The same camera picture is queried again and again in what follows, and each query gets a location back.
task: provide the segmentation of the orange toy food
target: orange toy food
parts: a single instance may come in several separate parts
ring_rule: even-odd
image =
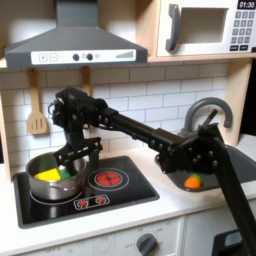
[[[192,175],[185,181],[184,186],[192,189],[201,188],[202,179],[198,175]]]

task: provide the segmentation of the oven knob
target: oven knob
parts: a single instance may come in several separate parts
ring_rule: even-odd
[[[144,234],[138,239],[136,246],[142,255],[147,256],[155,250],[157,240],[152,234]]]
[[[97,201],[98,204],[103,204],[103,203],[105,203],[106,199],[104,197],[98,197],[96,199],[96,201]]]
[[[79,59],[80,59],[80,58],[79,58],[79,55],[78,55],[78,54],[74,54],[74,55],[73,55],[73,59],[74,59],[75,61],[79,61]]]
[[[87,205],[87,202],[86,202],[86,201],[81,201],[81,202],[80,202],[80,206],[81,206],[81,207],[85,207],[86,205]]]
[[[93,59],[93,55],[91,53],[87,54],[87,59],[88,60],[92,60]]]

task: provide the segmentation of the black robotic arm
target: black robotic arm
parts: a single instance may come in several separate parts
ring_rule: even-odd
[[[250,256],[256,256],[256,224],[230,161],[217,124],[209,124],[212,113],[192,137],[183,139],[162,129],[153,129],[118,113],[102,99],[68,88],[56,94],[54,124],[62,127],[66,145],[55,153],[58,165],[102,150],[100,138],[84,139],[85,125],[117,130],[147,143],[157,152],[163,173],[179,170],[214,173],[226,198]]]

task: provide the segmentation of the stove top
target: stove top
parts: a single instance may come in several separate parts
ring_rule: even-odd
[[[157,200],[159,195],[129,157],[99,161],[97,170],[87,165],[85,186],[76,197],[65,202],[46,202],[33,196],[26,173],[14,178],[20,228],[97,214]]]

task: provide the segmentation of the cooking pot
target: cooking pot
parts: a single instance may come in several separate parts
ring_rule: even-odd
[[[32,194],[47,201],[59,201],[77,195],[84,186],[86,176],[86,161],[77,159],[66,166],[72,177],[60,181],[43,181],[34,178],[40,172],[58,169],[53,153],[46,153],[30,160],[26,166],[29,185]]]

